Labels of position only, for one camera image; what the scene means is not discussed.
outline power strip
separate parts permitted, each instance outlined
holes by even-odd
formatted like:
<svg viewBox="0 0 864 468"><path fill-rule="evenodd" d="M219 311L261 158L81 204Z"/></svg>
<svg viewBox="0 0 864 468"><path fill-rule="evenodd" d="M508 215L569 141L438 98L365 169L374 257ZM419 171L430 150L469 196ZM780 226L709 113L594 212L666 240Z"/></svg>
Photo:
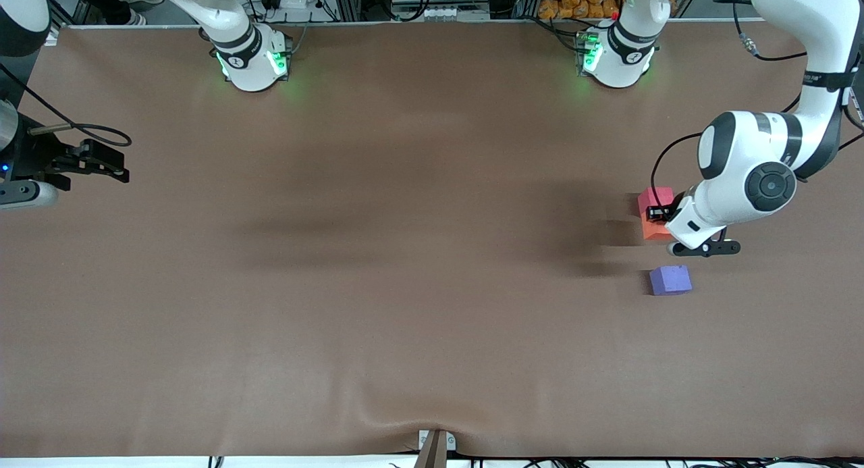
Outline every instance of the power strip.
<svg viewBox="0 0 864 468"><path fill-rule="evenodd" d="M281 0L280 9L306 9L309 0Z"/></svg>

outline black band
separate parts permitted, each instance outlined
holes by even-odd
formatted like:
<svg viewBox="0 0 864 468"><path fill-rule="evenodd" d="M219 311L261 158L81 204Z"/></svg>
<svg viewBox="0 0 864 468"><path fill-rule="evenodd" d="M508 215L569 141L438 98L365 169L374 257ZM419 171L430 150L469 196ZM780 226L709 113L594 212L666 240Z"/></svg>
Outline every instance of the black band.
<svg viewBox="0 0 864 468"><path fill-rule="evenodd" d="M645 46L645 47L632 47L624 44L624 41L618 39L618 35L615 34L615 31L611 30L608 32L609 37L609 47L621 57L621 61L626 65L636 65L639 64L645 56L654 49L654 46Z"/></svg>
<svg viewBox="0 0 864 468"><path fill-rule="evenodd" d="M248 67L250 59L255 57L255 55L257 55L257 53L259 53L259 51L261 50L261 31L259 31L259 29L255 28L254 26L253 28L255 29L255 40L253 40L246 49L238 51L237 53L226 53L221 49L219 50L219 56L221 56L222 61L227 63L231 68L243 69Z"/></svg>
<svg viewBox="0 0 864 468"><path fill-rule="evenodd" d="M32 55L45 43L50 29L50 18L45 18L45 28L34 32L12 19L3 7L0 7L0 34L3 35L0 55L13 57Z"/></svg>
<svg viewBox="0 0 864 468"><path fill-rule="evenodd" d="M801 140L803 139L801 122L790 113L781 113L780 117L786 122L786 148L783 150L783 157L780 158L780 161L792 167L792 163L801 152Z"/></svg>
<svg viewBox="0 0 864 468"><path fill-rule="evenodd" d="M806 71L803 84L805 86L826 88L829 92L836 92L837 90L851 87L852 82L855 81L855 74L856 71L851 71L849 73L819 73L816 71Z"/></svg>
<svg viewBox="0 0 864 468"><path fill-rule="evenodd" d="M211 43L213 43L213 46L219 47L219 49L234 49L234 47L240 46L241 44L245 43L246 41L249 41L249 38L252 35L252 31L254 31L254 30L255 30L255 24L250 22L249 28L246 29L246 33L244 33L243 35L241 35L241 37L238 37L234 41L228 41L228 43L222 43L221 41L216 41L213 38L210 38L210 41L211 41Z"/></svg>
<svg viewBox="0 0 864 468"><path fill-rule="evenodd" d="M660 33L657 33L654 35L635 35L632 32L625 29L623 25L621 25L621 19L618 19L617 21L614 22L613 25L611 25L611 27L609 28L609 32L613 32L613 29L618 29L618 32L620 32L621 35L623 35L624 39L630 41L631 43L638 43L638 44L654 43L654 41L657 40L657 37L660 36Z"/></svg>

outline brown table surface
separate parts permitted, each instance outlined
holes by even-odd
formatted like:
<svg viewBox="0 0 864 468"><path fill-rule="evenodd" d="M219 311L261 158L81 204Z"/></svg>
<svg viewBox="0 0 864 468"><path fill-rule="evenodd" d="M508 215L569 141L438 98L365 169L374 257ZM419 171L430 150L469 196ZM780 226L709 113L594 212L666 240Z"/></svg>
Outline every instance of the brown table surface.
<svg viewBox="0 0 864 468"><path fill-rule="evenodd" d="M311 28L252 94L194 30L62 31L31 83L129 132L132 182L2 215L2 453L864 454L864 150L736 257L642 243L658 152L803 70L729 23L661 43L610 90L533 24ZM697 180L695 142L658 176ZM647 295L676 263L694 292Z"/></svg>

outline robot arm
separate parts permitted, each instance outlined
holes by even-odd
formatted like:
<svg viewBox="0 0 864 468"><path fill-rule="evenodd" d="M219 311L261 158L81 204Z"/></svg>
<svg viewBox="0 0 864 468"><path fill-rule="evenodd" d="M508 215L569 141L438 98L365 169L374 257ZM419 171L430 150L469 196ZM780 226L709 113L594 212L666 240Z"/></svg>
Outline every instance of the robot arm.
<svg viewBox="0 0 864 468"><path fill-rule="evenodd" d="M237 0L170 0L201 25L222 73L240 90L259 92L288 77L291 40L253 23Z"/></svg>
<svg viewBox="0 0 864 468"><path fill-rule="evenodd" d="M616 21L587 31L597 35L598 43L593 55L583 56L583 73L614 88L636 83L648 71L654 42L671 11L669 0L624 0Z"/></svg>
<svg viewBox="0 0 864 468"><path fill-rule="evenodd" d="M51 27L47 0L0 0L0 55L26 56L43 43ZM24 83L0 64L3 73ZM58 189L68 191L65 173L102 174L129 182L124 155L95 139L63 144L55 136L81 124L44 127L0 99L0 210L53 204Z"/></svg>
<svg viewBox="0 0 864 468"><path fill-rule="evenodd" d="M686 249L710 247L726 226L786 206L796 178L827 166L840 142L864 30L860 1L753 0L753 7L807 49L801 101L793 113L728 111L705 129L698 148L703 181L676 198L666 224ZM686 253L679 244L672 252Z"/></svg>
<svg viewBox="0 0 864 468"><path fill-rule="evenodd" d="M0 55L31 55L45 43L50 28L47 0L0 0Z"/></svg>

